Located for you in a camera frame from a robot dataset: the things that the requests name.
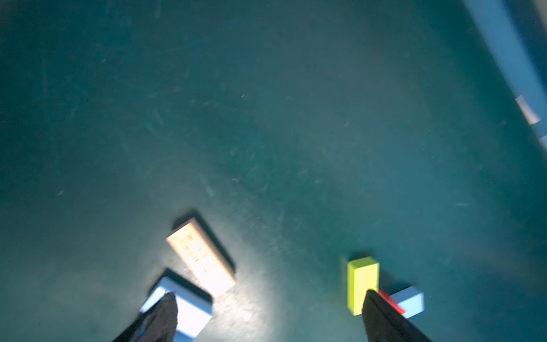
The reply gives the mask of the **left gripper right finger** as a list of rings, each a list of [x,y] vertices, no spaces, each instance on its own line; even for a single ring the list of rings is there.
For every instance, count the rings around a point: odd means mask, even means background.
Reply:
[[[362,318],[369,342],[432,342],[372,289],[366,292]]]

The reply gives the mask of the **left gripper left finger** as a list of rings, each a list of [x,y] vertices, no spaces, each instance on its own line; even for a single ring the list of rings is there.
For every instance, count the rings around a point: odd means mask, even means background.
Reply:
[[[177,332],[177,302],[166,293],[148,311],[142,313],[114,342],[173,342]]]

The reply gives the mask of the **lime green rectangular block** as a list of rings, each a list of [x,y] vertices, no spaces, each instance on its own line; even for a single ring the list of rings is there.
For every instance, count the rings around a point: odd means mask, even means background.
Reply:
[[[347,264],[348,309],[353,316],[363,311],[363,303],[368,290],[377,292],[380,279],[380,263],[367,256],[354,259]]]

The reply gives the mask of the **natural wood block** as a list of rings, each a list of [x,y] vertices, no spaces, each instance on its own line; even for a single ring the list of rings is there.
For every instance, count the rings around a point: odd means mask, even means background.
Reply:
[[[212,297],[236,285],[234,268],[195,218],[176,228],[166,241]]]

